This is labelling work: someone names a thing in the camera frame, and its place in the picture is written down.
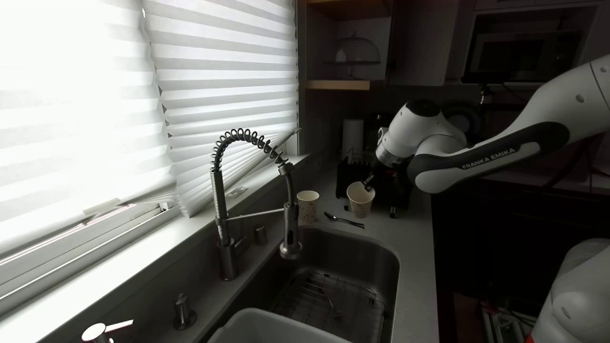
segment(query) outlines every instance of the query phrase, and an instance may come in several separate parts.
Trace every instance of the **window sill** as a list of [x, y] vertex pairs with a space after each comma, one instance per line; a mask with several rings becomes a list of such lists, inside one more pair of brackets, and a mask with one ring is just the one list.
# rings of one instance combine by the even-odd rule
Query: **window sill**
[[[265, 167], [233, 188], [238, 190], [237, 193], [227, 193], [233, 193], [233, 197], [227, 197], [227, 207], [233, 209], [244, 203], [275, 178], [278, 178], [277, 167]], [[191, 220], [174, 211], [174, 220], [162, 228], [0, 319], [0, 342], [42, 342], [212, 222], [212, 207]]]

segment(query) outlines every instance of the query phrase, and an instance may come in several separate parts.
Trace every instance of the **coiled spring faucet neck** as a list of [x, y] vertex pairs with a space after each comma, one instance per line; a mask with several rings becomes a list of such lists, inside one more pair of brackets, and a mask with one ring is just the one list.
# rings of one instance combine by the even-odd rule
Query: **coiled spring faucet neck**
[[280, 256], [284, 260], [296, 260], [299, 258], [299, 252], [301, 252], [301, 241], [298, 231], [298, 207], [294, 201], [296, 195], [294, 195], [294, 184], [292, 184], [292, 172], [290, 172], [292, 165], [271, 148], [271, 142], [265, 140], [265, 136], [259, 136], [258, 132], [250, 132], [244, 129], [229, 130], [216, 142], [214, 155], [212, 155], [212, 172], [210, 172], [212, 188], [214, 188], [214, 205], [216, 205], [216, 228], [217, 228], [217, 237], [221, 245], [221, 275], [225, 281], [235, 279], [237, 264], [233, 258], [235, 239], [231, 237], [231, 231], [229, 231], [231, 218], [225, 203], [221, 161], [227, 148], [235, 142], [252, 144], [254, 148], [261, 150], [267, 155], [267, 159], [278, 165], [288, 190], [288, 201], [282, 209], [286, 230], [284, 230], [284, 241], [280, 245]]

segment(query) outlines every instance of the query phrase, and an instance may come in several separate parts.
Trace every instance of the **faucet handle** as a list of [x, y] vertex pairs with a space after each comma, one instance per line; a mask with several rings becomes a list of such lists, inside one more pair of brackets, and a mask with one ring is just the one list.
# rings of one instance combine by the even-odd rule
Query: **faucet handle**
[[109, 334], [122, 332], [130, 327], [134, 327], [134, 321], [124, 321], [124, 323], [116, 323], [111, 327], [107, 327], [103, 323], [95, 323], [88, 331], [82, 332], [80, 340], [84, 343], [115, 343], [115, 340], [109, 338]]

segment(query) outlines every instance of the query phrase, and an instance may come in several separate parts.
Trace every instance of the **window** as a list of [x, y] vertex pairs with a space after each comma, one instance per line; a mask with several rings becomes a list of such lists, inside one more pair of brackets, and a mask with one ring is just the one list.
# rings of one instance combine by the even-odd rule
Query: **window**
[[149, 193], [195, 216], [223, 132], [298, 127], [292, 0], [6, 3], [0, 45], [0, 313], [158, 226]]

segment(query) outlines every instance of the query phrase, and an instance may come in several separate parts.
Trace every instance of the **shelf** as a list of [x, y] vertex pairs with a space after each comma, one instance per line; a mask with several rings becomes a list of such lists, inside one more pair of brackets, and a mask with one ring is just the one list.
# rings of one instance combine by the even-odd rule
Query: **shelf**
[[374, 81], [309, 81], [307, 90], [370, 92], [381, 85]]
[[391, 0], [307, 0], [307, 5], [334, 22], [389, 18]]

